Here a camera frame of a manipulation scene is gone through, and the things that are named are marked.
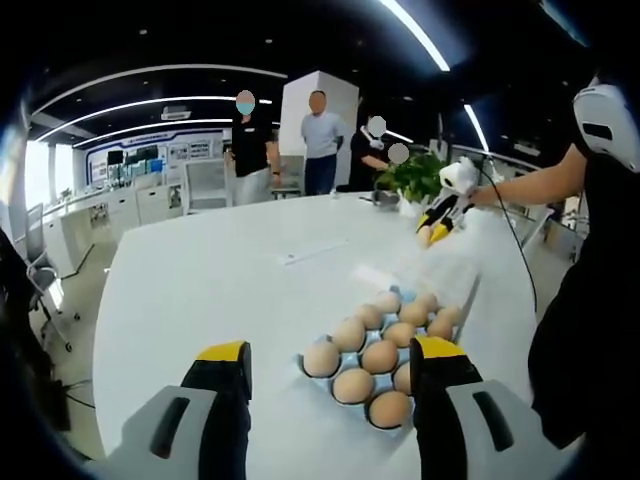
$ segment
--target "blue jeans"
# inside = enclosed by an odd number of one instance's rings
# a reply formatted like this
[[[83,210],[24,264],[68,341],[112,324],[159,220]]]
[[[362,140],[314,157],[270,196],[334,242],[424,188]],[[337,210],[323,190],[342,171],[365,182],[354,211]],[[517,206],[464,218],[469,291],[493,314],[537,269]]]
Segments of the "blue jeans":
[[[326,195],[331,192],[336,178],[337,155],[307,158],[304,169],[305,195]]]

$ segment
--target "brown egg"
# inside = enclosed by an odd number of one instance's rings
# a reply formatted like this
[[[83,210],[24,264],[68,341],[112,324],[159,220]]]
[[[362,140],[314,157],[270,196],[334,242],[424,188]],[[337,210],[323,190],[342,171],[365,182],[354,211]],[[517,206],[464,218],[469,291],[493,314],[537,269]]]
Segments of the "brown egg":
[[[400,309],[398,315],[401,322],[410,323],[415,327],[421,327],[429,319],[429,310],[420,302],[407,303]]]
[[[421,303],[429,312],[438,310],[438,299],[431,292],[422,292],[416,297],[416,302]]]
[[[411,395],[411,368],[410,362],[402,365],[393,375],[393,388],[406,395]]]
[[[367,330],[376,330],[382,326],[382,312],[369,303],[360,305],[353,316],[359,319]]]
[[[364,344],[364,325],[355,317],[344,320],[331,334],[331,341],[341,352],[357,352]]]
[[[431,246],[431,228],[428,226],[422,227],[418,230],[418,233],[416,233],[416,238],[421,247],[429,248]]]
[[[372,391],[373,377],[362,368],[342,372],[333,382],[333,396],[340,403],[362,403]]]
[[[416,327],[410,323],[394,323],[382,334],[385,340],[391,340],[398,348],[407,348],[409,342],[416,334]]]
[[[438,311],[437,319],[447,320],[451,325],[457,327],[462,323],[462,310],[455,305],[444,307]]]
[[[369,419],[379,428],[399,427],[407,421],[410,413],[411,400],[402,392],[383,393],[369,406]]]
[[[382,313],[398,313],[401,303],[400,295],[391,291],[378,293],[373,301],[373,305]]]
[[[453,338],[453,325],[447,319],[435,319],[427,328],[427,335],[429,337],[444,338],[450,342]]]
[[[398,363],[398,349],[389,340],[382,340],[367,347],[362,355],[362,367],[369,373],[387,373]]]
[[[311,377],[330,377],[340,366],[340,352],[331,342],[315,343],[305,352],[304,371]]]

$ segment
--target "white vase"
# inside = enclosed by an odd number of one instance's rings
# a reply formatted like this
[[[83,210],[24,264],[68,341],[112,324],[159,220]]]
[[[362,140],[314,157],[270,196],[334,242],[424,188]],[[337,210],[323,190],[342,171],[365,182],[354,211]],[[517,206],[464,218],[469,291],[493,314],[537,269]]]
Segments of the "white vase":
[[[409,218],[418,218],[420,215],[422,215],[421,204],[419,204],[418,202],[410,202],[409,200],[404,198],[404,195],[402,195],[400,191],[398,191],[398,193],[400,194],[400,203],[398,206],[398,212],[400,213],[400,215]]]

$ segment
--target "chair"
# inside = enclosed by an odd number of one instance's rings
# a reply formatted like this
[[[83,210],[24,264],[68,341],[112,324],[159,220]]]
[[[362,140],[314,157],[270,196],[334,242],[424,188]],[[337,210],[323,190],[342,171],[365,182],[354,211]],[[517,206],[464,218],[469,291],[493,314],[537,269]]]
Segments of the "chair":
[[[47,258],[42,226],[42,212],[43,206],[41,203],[27,212],[27,230],[25,234],[27,277],[35,287],[34,293],[29,301],[29,311],[38,310],[38,308],[41,307],[47,319],[40,330],[41,337],[43,339],[45,338],[46,328],[50,324],[64,342],[67,352],[71,352],[73,347],[63,334],[59,324],[62,319],[62,312],[58,309],[58,306],[62,301],[63,294],[60,288],[58,274]],[[49,309],[44,304],[43,299],[47,294],[54,306],[53,315],[51,315]],[[79,320],[80,316],[76,313],[74,319]]]
[[[304,157],[302,155],[286,155],[280,158],[281,185],[272,188],[273,198],[287,198],[288,195],[302,196],[304,183]]]
[[[182,165],[184,215],[231,205],[231,191],[223,159],[189,160]]]

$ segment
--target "cable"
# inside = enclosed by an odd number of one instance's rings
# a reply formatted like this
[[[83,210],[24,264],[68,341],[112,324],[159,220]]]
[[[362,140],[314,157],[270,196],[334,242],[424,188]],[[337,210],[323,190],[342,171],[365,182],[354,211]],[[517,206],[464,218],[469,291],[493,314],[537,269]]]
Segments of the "cable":
[[[533,290],[533,308],[534,308],[534,311],[537,313],[538,312],[538,292],[536,290],[536,284],[533,281],[533,275],[531,274],[531,269],[529,268],[529,262],[527,262],[527,258],[524,256],[524,251],[522,250],[522,245],[520,245],[520,240],[518,240],[518,235],[516,234],[516,231],[513,228],[513,225],[511,225],[511,221],[509,220],[509,216],[507,215],[507,208],[504,206],[504,202],[502,201],[502,196],[500,195],[500,192],[498,191],[498,187],[494,183],[493,178],[491,178],[491,176],[488,173],[486,173],[484,170],[482,170],[481,168],[478,169],[478,170],[485,177],[487,177],[489,182],[491,182],[491,186],[495,190],[496,196],[498,197],[498,201],[500,202],[500,208],[502,208],[502,211],[504,213],[504,218],[507,221],[507,224],[509,225],[509,228],[511,229],[511,233],[513,234],[513,238],[516,240],[516,245],[518,245],[518,250],[520,251],[520,256],[522,257],[522,261],[524,262],[524,266],[527,268],[527,273],[529,274],[529,280],[531,281],[531,290]]]
[[[68,393],[67,393],[67,398],[68,398],[69,400],[73,400],[73,401],[74,401],[74,402],[76,402],[76,403],[79,403],[80,405],[84,405],[85,407],[93,408],[94,410],[96,409],[96,406],[95,406],[95,405],[91,405],[90,403],[83,402],[83,401],[82,401],[82,400],[80,400],[79,398],[76,398],[76,397],[74,397],[73,395],[69,395]]]

